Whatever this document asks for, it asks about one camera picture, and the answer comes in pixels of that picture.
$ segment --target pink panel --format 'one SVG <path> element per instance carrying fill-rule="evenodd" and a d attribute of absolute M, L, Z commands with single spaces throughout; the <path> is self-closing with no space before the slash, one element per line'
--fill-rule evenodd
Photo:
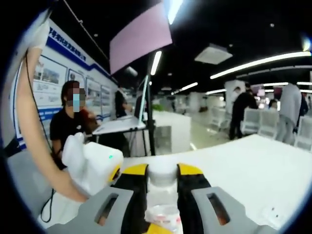
<path fill-rule="evenodd" d="M 110 42 L 111 74 L 147 53 L 172 43 L 163 3 L 150 8 Z"/>

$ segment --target face mask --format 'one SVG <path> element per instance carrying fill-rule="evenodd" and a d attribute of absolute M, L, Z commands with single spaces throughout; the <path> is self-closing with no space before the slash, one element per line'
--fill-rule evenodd
<path fill-rule="evenodd" d="M 74 112 L 79 112 L 80 111 L 80 98 L 79 98 L 79 94 L 73 94 L 73 107 L 74 107 Z"/>

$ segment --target display board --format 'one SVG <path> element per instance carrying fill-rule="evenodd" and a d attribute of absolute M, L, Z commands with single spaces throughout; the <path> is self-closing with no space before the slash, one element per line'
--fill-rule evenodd
<path fill-rule="evenodd" d="M 36 66 L 33 92 L 44 130 L 49 138 L 50 122 L 61 108 L 61 90 L 68 80 L 77 80 L 85 88 L 88 97 L 93 98 L 89 107 L 97 119 L 109 119 L 117 85 L 110 75 L 72 41 L 50 20 L 50 33 L 46 46 Z M 19 71 L 15 75 L 10 93 L 11 118 L 20 146 L 25 148 L 20 132 L 16 110 L 16 87 Z"/>
<path fill-rule="evenodd" d="M 102 113 L 105 113 L 112 108 L 111 89 L 108 86 L 101 85 L 101 104 Z"/>

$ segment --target ceiling vent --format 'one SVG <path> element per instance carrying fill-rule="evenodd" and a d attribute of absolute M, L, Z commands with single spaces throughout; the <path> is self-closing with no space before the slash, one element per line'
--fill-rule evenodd
<path fill-rule="evenodd" d="M 226 48 L 210 44 L 196 58 L 195 61 L 217 65 L 233 55 L 227 52 Z"/>

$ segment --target white table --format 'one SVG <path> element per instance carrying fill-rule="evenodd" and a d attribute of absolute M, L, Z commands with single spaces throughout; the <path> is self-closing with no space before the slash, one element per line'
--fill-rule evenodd
<path fill-rule="evenodd" d="M 146 125 L 143 122 L 139 122 L 136 117 L 123 117 L 121 119 L 108 121 L 103 123 L 97 129 L 95 129 L 93 135 L 102 135 L 107 133 L 117 133 L 117 132 L 126 132 L 130 130 L 141 130 L 144 129 Z"/>
<path fill-rule="evenodd" d="M 245 206 L 251 220 L 276 229 L 296 211 L 312 182 L 310 153 L 258 135 L 186 153 L 125 158 L 122 168 L 160 157 L 200 168 L 212 186 Z"/>

